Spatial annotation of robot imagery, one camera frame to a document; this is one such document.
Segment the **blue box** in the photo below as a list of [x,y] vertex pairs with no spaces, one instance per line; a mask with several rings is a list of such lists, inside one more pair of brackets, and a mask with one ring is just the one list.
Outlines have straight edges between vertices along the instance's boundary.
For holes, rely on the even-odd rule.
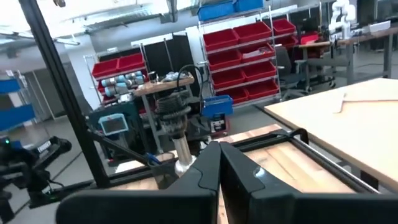
[[222,16],[227,16],[235,12],[233,1],[221,2],[202,6],[198,10],[199,21],[207,21]]
[[235,3],[235,9],[237,12],[244,12],[262,7],[264,7],[262,0],[238,0]]
[[23,122],[35,118],[35,111],[32,105],[24,105],[9,110],[0,110],[0,131],[15,128]]
[[19,91],[18,80],[15,78],[0,80],[0,94],[14,93]]
[[218,114],[231,115],[233,114],[232,103],[232,98],[229,95],[209,97],[204,100],[201,113],[208,118]]

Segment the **metal cylinder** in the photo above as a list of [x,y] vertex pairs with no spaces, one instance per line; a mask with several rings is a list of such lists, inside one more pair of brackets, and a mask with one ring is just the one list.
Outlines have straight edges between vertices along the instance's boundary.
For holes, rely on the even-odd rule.
[[186,137],[180,139],[173,139],[175,150],[177,151],[178,159],[182,165],[189,165],[192,162],[192,156],[189,151],[188,142]]

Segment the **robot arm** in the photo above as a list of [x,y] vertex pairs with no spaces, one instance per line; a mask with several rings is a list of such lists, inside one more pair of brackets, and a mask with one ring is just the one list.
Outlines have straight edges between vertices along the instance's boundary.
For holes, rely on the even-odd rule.
[[[347,5],[349,5],[349,0],[337,0],[331,5],[331,9],[333,11],[329,25],[329,31],[331,34],[336,32],[336,29],[342,26],[342,23],[344,22],[343,17],[346,15],[345,8]],[[339,22],[337,22],[336,20],[340,15],[343,15],[343,17]]]
[[356,9],[354,5],[349,4],[349,0],[337,0],[332,4],[333,14],[330,19],[329,31],[331,34],[336,32],[337,28],[342,28],[343,38],[351,37],[351,22],[356,19]]

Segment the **wire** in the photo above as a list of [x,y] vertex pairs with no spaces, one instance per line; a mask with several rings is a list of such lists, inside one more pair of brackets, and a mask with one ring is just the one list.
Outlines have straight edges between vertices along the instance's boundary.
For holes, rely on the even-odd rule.
[[205,84],[205,82],[208,82],[208,79],[206,81],[203,80],[203,74],[201,72],[201,70],[196,66],[196,65],[184,65],[180,71],[178,72],[177,75],[177,91],[180,92],[180,76],[182,73],[187,72],[187,68],[193,67],[196,70],[198,70],[199,74],[200,74],[200,78],[201,78],[201,85],[200,85],[200,91],[199,91],[199,98],[200,101],[202,100],[202,92],[203,92],[203,85]]

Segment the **wooden tabletop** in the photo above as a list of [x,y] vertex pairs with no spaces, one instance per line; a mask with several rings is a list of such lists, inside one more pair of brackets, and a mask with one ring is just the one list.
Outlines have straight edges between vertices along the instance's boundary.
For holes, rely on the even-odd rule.
[[[180,80],[180,86],[185,86],[192,84],[195,81],[194,77],[190,75],[188,78],[184,78]],[[146,82],[145,84],[141,85],[137,90],[134,92],[136,96],[148,95],[151,93],[158,93],[164,90],[170,90],[177,87],[177,81],[172,82],[157,82],[151,83]]]
[[[377,32],[363,34],[363,35],[359,35],[357,37],[352,37],[347,40],[338,40],[337,44],[338,45],[354,44],[354,43],[359,43],[359,42],[363,42],[363,41],[367,41],[367,40],[371,40],[371,39],[385,37],[385,36],[388,36],[391,34],[396,34],[396,33],[398,33],[398,27],[391,27],[391,28],[388,28],[385,30],[380,30]],[[324,47],[324,46],[329,46],[331,44],[332,43],[330,41],[324,41],[324,42],[319,42],[319,43],[302,44],[302,45],[299,45],[298,47],[300,47],[300,48]]]
[[[273,124],[259,129],[254,129],[241,134],[235,134],[216,141],[235,142],[247,138],[259,136],[280,129],[281,127]],[[345,184],[341,183],[336,177],[320,167],[317,163],[299,151],[290,143],[282,143],[272,147],[258,149],[246,153],[253,161],[257,162],[268,172],[278,177],[280,180],[295,187],[301,192],[338,192],[353,193]],[[138,162],[128,162],[118,167],[116,172],[139,167]],[[130,184],[114,187],[114,190],[157,190],[154,178],[148,178]],[[223,193],[220,191],[219,201],[219,223],[228,224],[226,210],[224,206]]]
[[[341,95],[349,100],[340,113]],[[265,110],[311,141],[398,190],[398,80],[378,78],[270,106]]]

